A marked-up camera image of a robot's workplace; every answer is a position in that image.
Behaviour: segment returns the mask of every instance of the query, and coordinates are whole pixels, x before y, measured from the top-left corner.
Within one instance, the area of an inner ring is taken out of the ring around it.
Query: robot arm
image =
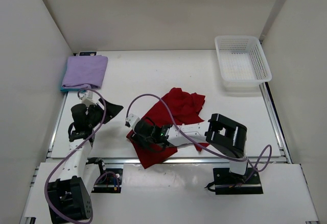
[[[188,143],[188,139],[180,132],[197,142],[208,142],[222,154],[235,159],[245,156],[245,141],[247,128],[221,114],[212,114],[209,120],[192,125],[172,125],[158,127],[150,125],[144,119],[134,114],[126,118],[126,126],[131,126],[137,139],[142,143],[154,143],[161,146],[179,146]],[[230,172],[244,175],[247,162],[230,161]]]
[[[65,161],[58,179],[48,185],[48,195],[52,204],[65,216],[74,220],[86,220],[92,216],[90,194],[95,181],[105,170],[100,158],[90,158],[94,137],[90,138],[81,148],[76,149],[83,140],[89,137],[102,120],[104,110],[92,100],[92,92],[86,92],[81,104],[71,108],[74,122],[68,129],[69,153],[76,152]],[[109,122],[122,109],[122,106],[106,102],[104,123]],[[53,224],[66,223],[51,208]]]

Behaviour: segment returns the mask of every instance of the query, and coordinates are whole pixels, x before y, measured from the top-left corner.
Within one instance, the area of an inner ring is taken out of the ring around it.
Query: white backdrop
[[[263,43],[287,144],[327,223],[327,0],[287,0]]]
[[[47,0],[74,52],[214,49],[217,35],[260,34],[275,0]]]
[[[42,0],[0,0],[0,223],[19,223],[71,54]]]

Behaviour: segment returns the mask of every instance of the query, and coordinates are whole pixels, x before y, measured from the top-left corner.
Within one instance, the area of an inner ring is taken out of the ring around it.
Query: white plastic basket
[[[258,38],[217,36],[215,44],[226,88],[251,89],[271,80],[271,72]]]

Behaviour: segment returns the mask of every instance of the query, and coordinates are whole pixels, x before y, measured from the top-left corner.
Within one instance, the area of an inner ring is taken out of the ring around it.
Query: purple towel
[[[62,88],[101,88],[107,63],[108,58],[103,56],[68,57]]]

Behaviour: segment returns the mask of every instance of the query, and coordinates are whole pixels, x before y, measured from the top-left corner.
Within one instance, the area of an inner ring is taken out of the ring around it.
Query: white platform
[[[51,224],[44,183],[55,163],[41,163],[25,217]],[[264,194],[215,195],[203,187],[213,181],[214,165],[124,165],[122,193],[91,194],[93,224],[264,223],[317,221],[299,165],[271,164],[260,174]]]
[[[123,105],[124,109],[96,134],[90,157],[137,158],[132,144],[126,139],[130,131],[125,124],[130,102],[143,93],[163,96],[173,87],[206,96],[200,117],[209,119],[220,113],[248,128],[246,152],[257,157],[271,144],[273,157],[280,156],[277,140],[269,120],[260,90],[251,94],[226,92],[222,86],[216,51],[126,51],[97,52],[109,59],[103,87],[106,100]],[[142,117],[157,100],[143,97],[134,103],[131,112]],[[73,122],[71,107],[80,103],[76,93],[69,92],[54,141],[51,157],[63,158],[68,152],[67,129]],[[212,157],[198,153],[193,146],[181,148],[171,158]]]

